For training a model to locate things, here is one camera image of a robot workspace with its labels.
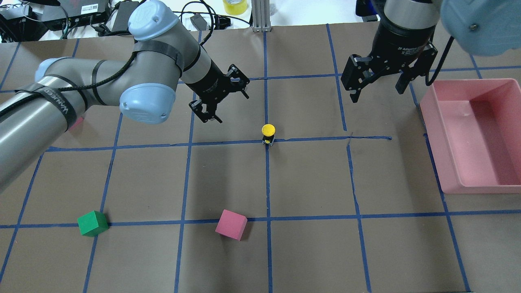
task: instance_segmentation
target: metal post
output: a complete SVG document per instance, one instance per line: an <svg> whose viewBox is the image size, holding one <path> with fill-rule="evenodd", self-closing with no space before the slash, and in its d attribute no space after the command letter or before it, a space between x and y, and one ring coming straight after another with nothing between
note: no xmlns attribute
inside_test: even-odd
<svg viewBox="0 0 521 293"><path fill-rule="evenodd" d="M253 32L271 31L269 0L252 0Z"/></svg>

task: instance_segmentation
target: label sticker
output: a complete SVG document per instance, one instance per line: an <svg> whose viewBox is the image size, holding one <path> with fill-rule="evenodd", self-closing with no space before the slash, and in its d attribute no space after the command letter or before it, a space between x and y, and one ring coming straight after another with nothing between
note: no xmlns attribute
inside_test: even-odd
<svg viewBox="0 0 521 293"><path fill-rule="evenodd" d="M81 6L81 14L87 14L97 12L98 4L84 5Z"/></svg>

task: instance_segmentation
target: black velcro strap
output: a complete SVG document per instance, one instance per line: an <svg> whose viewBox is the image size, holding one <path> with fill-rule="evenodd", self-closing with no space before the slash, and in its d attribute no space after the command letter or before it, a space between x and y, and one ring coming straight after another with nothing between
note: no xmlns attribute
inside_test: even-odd
<svg viewBox="0 0 521 293"><path fill-rule="evenodd" d="M92 83L92 84L95 84L95 83L96 83L97 71L99 70L101 64L102 64L103 62L105 62L105 61L106 61L106 60L100 60L100 61L96 64L96 66L94 66L94 69L92 70L92 79L91 79L91 83ZM93 88L93 89L92 89L92 92L94 93L94 97L96 98L96 100L97 100L100 104L102 104L102 105L104 105L104 106L107 105L107 104L105 104L105 103L103 102L103 100L101 99L100 95L98 94L98 92L97 92L97 88Z"/></svg>
<svg viewBox="0 0 521 293"><path fill-rule="evenodd" d="M78 87L77 84L75 84L74 82L72 82L72 80L66 78L65 76L61 76L61 75L58 75L58 74L48 74L46 76L52 76L52 77L57 77L65 82L67 82L68 84L70 84L71 86L73 87ZM85 111L87 111L87 109L89 108L89 104L87 103L87 97L85 96L85 93L83 91L78 91L78 93L80 94L82 100L83 100L83 103L85 104Z"/></svg>
<svg viewBox="0 0 521 293"><path fill-rule="evenodd" d="M76 111L74 110L70 102L64 97L64 95L60 91L58 91L58 89L46 87L35 82L16 91L38 93L42 98L48 100L58 110L60 110L61 114L65 117L65 120L67 121L67 130L72 125L74 125L76 119L78 118Z"/></svg>
<svg viewBox="0 0 521 293"><path fill-rule="evenodd" d="M175 62L177 67L179 68L179 72L182 74L184 69L184 59L183 55L179 50L176 48L170 46L167 43L163 43L160 41L154 41L154 40L148 40L143 42L138 42L134 45L134 52L140 52L140 51L153 51L158 52L163 55L166 55L170 58L172 58Z"/></svg>
<svg viewBox="0 0 521 293"><path fill-rule="evenodd" d="M188 66L186 66L183 71L187 71L188 69L192 68L197 63L197 61L199 61L200 56L201 56L201 46L199 46L199 50L197 51L197 56L194 58L194 61L192 61L190 64L188 64Z"/></svg>

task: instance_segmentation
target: pink cube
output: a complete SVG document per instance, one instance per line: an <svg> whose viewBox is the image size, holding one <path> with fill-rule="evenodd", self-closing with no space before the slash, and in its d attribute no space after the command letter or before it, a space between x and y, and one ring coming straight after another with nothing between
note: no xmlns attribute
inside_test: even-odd
<svg viewBox="0 0 521 293"><path fill-rule="evenodd" d="M76 119L76 122L69 128L69 130L76 128L76 126L80 125L83 122L83 120L83 117L78 117L78 119Z"/></svg>
<svg viewBox="0 0 521 293"><path fill-rule="evenodd" d="M215 232L241 241L246 222L248 222L248 219L245 216L223 210Z"/></svg>

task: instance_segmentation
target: pink plastic bin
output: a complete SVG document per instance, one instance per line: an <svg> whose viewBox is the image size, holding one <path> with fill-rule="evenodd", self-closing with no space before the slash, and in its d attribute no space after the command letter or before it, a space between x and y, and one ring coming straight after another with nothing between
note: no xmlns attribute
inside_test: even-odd
<svg viewBox="0 0 521 293"><path fill-rule="evenodd" d="M438 80L421 101L445 193L521 193L515 79Z"/></svg>

